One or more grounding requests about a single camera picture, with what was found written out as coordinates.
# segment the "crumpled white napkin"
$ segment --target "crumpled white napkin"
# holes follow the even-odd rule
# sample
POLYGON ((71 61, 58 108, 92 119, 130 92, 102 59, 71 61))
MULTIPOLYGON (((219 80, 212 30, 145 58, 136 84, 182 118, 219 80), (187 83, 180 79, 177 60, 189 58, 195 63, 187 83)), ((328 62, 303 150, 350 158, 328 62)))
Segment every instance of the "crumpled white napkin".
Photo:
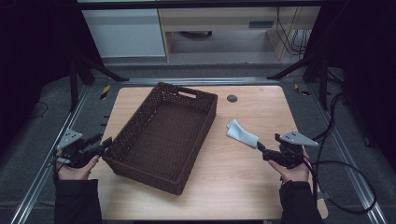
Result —
POLYGON ((253 133, 247 132, 241 125, 239 125, 236 119, 231 120, 227 124, 227 135, 233 139, 236 139, 242 143, 245 143, 251 147, 257 147, 257 142, 259 141, 259 137, 254 135, 253 133))

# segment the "wooden table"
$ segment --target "wooden table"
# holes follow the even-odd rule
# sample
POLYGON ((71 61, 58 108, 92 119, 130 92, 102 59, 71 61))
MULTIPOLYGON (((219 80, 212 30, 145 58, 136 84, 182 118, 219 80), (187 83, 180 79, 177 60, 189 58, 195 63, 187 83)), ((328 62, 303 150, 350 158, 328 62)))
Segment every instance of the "wooden table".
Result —
MULTIPOLYGON (((241 220, 280 219, 279 174, 259 150, 226 135, 237 119, 267 148, 278 149, 275 133, 296 130, 282 89, 278 86, 206 86, 192 89, 219 96, 215 121, 198 154, 182 195, 176 196, 115 175, 105 161, 92 170, 99 179, 103 219, 108 220, 241 220), (238 97, 236 103, 227 96, 238 97)), ((116 137, 152 88, 120 90, 103 139, 116 137)), ((318 202, 322 217, 326 205, 318 202)))

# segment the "brown woven basket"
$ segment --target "brown woven basket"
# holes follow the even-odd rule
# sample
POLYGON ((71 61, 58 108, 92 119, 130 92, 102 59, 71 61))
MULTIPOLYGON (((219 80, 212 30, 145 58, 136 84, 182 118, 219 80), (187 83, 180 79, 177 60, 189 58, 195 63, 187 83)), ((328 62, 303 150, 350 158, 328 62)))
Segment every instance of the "brown woven basket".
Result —
POLYGON ((217 102, 216 94, 160 82, 103 159, 117 175, 180 195, 215 119, 217 102))

